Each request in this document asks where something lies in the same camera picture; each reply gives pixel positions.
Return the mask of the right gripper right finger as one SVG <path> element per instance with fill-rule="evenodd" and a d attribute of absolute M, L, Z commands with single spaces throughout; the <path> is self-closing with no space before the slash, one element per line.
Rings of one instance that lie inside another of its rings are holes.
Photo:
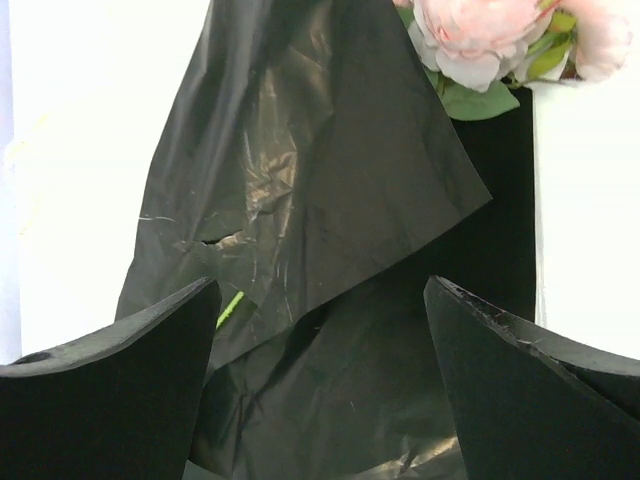
<path fill-rule="evenodd" d="M 638 360 L 441 277 L 428 280 L 424 299 L 469 478 L 638 478 Z"/>

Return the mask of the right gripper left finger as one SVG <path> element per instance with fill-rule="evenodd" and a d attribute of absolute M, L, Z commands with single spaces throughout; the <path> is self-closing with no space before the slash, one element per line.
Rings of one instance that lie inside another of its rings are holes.
<path fill-rule="evenodd" d="M 5 479 L 179 479 L 221 305 L 202 278 L 1 369 Z"/>

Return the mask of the black wrapping paper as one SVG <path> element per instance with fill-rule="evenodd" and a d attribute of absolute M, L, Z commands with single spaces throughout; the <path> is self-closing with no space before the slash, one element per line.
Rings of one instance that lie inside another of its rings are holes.
<path fill-rule="evenodd" d="M 215 279 L 190 458 L 225 479 L 462 479 L 438 275 L 535 310 L 532 94 L 451 120 L 388 1 L 213 1 L 150 164 L 124 318 Z"/>

